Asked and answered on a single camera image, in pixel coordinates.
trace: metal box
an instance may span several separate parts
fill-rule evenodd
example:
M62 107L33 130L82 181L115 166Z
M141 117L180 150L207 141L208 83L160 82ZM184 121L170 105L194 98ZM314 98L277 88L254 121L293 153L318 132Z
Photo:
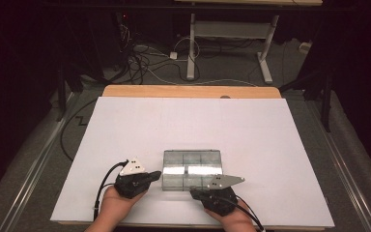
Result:
M215 174L222 174L218 150L164 151L162 190L189 191L206 187Z

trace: wrist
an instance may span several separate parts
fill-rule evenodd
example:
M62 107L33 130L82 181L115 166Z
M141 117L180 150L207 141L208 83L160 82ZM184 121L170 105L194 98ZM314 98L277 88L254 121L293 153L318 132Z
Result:
M248 221L233 222L228 224L222 224L223 229L226 232L256 232L254 224Z
M107 217L99 215L85 232L112 232L119 221L112 221Z

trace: floor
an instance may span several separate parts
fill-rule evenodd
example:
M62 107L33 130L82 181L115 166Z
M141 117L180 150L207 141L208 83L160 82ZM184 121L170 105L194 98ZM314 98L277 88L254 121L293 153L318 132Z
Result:
M149 63L148 72L143 76L138 72L131 84L142 80L143 84L266 86L255 55L261 50L262 42L223 42L221 49L217 44L202 42L200 56L196 59L199 78L191 82L181 80L186 76L186 62L165 61L166 53L161 52L163 48L141 44L136 49L145 57L141 62ZM279 87L295 80L306 58L298 52L299 45L298 41L292 40L271 46L267 58L273 78L271 86ZM136 67L131 67L134 75ZM106 68L104 73L109 77L116 72L113 68ZM56 122L58 108L54 97L53 109L30 134L2 179L0 231L84 231L87 228L87 225L61 225L49 220L71 167L70 159L78 149L85 124L90 120L94 108L90 102L100 96L104 88L87 76L82 78L84 91L68 95L65 119ZM129 78L128 73L118 81ZM328 231L371 231L371 160L347 121L339 99L333 93L331 132L326 133L319 122L319 101L305 101L299 90L287 91L283 98L290 106L333 217L335 227ZM80 119L75 116L81 116L82 122L79 123ZM186 230L121 227L118 231Z

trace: cable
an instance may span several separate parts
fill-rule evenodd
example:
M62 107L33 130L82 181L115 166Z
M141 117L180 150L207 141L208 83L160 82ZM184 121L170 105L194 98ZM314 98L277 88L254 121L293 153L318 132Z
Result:
M117 164L114 164L114 166L112 166L110 168L110 170L108 170L107 174L104 176L103 181L101 182L101 185L99 187L98 195L96 196L95 208L94 208L94 214L93 214L93 220L95 220L98 217L98 214L99 214L99 204L100 204L100 195L101 195L101 191L103 190L103 188L106 187L104 185L104 183L107 181L108 176L118 166L126 166L126 164L128 164L128 160L126 160L124 162L119 162Z
M261 231L265 231L265 228L264 226L261 224L260 220L255 216L255 214L251 214L249 211L247 211L246 209L244 209L242 206L240 206L239 204L236 204L235 202L227 199L227 198L224 198L224 197L221 197L221 196L213 196L214 199L218 199L218 200L222 200L222 201L225 201L225 202L228 202L232 205L234 205L235 207L239 208L241 211L243 211L246 215L248 215L251 219L253 219L255 221L255 223L257 223L258 227L260 227L260 230Z
M62 131L60 132L60 147L62 148L62 151L63 153L65 154L65 156L68 158L68 160L70 161L73 161L73 158L68 154L68 152L66 151L65 149L65 145L63 143L63 134L65 133L65 130L66 130L66 127L68 126L68 124L71 122L71 119L73 119L82 109L84 109L85 107L87 107L88 105L90 105L91 103L93 102L96 102L98 99L94 99L94 100L91 100L89 102L87 102L86 104L84 104L82 107L80 107L71 117L70 119L68 120L68 122L66 122L65 126L62 128Z

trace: hand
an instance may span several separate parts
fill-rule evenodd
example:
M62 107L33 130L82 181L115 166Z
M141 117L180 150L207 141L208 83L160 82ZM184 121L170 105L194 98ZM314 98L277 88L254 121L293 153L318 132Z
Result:
M248 210L248 207L241 200L238 201L238 204L244 207L246 210ZM236 208L231 214L224 216L224 217L207 209L204 209L204 211L209 216L218 220L221 223L222 228L224 228L226 232L240 232L240 231L254 232L256 231L251 218L246 213L244 213L238 208Z
M100 213L98 218L87 228L86 232L108 232L113 231L114 228L122 221L131 210L131 207L146 194L144 191L132 199L127 199L119 195L119 192L114 187L109 187L104 192L101 201Z

